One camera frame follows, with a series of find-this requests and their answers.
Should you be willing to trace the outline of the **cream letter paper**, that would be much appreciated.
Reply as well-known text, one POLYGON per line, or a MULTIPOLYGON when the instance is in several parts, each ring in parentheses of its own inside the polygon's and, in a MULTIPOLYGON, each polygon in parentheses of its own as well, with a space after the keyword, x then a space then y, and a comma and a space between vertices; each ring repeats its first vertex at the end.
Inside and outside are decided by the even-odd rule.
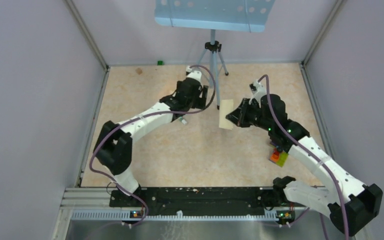
POLYGON ((225 130, 232 130, 234 124, 231 123, 226 116, 234 110, 233 99, 223 99, 220 101, 219 106, 219 127, 225 130))

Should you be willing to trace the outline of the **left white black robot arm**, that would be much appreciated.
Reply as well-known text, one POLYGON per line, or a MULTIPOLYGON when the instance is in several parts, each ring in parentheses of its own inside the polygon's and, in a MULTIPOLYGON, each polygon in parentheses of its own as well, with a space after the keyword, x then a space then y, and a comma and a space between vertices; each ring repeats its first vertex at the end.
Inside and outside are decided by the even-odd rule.
POLYGON ((146 111, 121 122, 107 121, 101 128, 93 157, 109 170, 109 178, 122 188, 121 200, 129 207, 140 202, 140 187, 130 168, 133 144, 153 130, 187 114, 207 108, 209 87, 187 77, 173 93, 162 97, 146 111))

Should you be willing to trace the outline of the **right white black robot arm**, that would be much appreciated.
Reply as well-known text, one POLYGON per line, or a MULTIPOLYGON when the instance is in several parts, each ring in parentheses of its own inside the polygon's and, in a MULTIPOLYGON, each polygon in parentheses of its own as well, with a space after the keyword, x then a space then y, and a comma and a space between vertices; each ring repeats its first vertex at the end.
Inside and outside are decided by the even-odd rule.
POLYGON ((273 200, 277 205, 294 202, 307 206, 328 217, 349 237, 379 214, 381 188, 355 178, 324 152, 300 123, 288 118, 286 104, 278 95, 264 95, 260 100, 243 98, 225 118, 240 128, 266 130, 276 147, 300 161, 326 188, 319 190, 290 176, 276 178, 273 200))

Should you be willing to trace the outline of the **green white glue stick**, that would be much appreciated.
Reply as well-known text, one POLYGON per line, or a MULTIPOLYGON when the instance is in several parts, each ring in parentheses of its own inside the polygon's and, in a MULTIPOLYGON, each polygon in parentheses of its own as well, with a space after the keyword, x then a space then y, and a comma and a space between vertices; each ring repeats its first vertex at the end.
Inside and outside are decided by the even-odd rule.
POLYGON ((184 119, 183 117, 179 117, 178 120, 183 124, 183 125, 187 125, 188 124, 188 121, 186 119, 184 119))

